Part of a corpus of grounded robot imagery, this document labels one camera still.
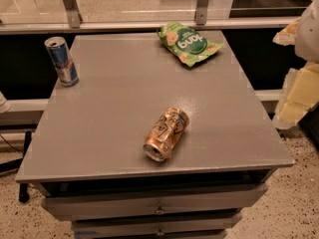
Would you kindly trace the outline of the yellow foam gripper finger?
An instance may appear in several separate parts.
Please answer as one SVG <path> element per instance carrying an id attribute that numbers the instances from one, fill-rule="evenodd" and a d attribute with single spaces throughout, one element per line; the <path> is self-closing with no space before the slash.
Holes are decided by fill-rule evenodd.
<path id="1" fill-rule="evenodd" d="M 276 128 L 296 126 L 319 103 L 319 65 L 307 63 L 300 70 L 290 69 L 272 123 Z"/>
<path id="2" fill-rule="evenodd" d="M 278 45 L 288 46 L 295 44 L 295 33 L 299 25 L 300 19 L 297 18 L 281 31 L 277 32 L 273 38 L 273 42 Z"/>

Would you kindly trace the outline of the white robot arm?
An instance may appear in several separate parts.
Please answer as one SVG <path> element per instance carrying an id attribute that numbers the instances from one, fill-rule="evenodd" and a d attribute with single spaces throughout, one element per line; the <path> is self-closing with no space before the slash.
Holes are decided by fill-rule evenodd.
<path id="1" fill-rule="evenodd" d="M 272 119 L 279 129 L 296 126 L 319 103 L 319 0 L 273 38 L 278 45 L 293 45 L 306 61 L 300 70 L 290 69 Z"/>

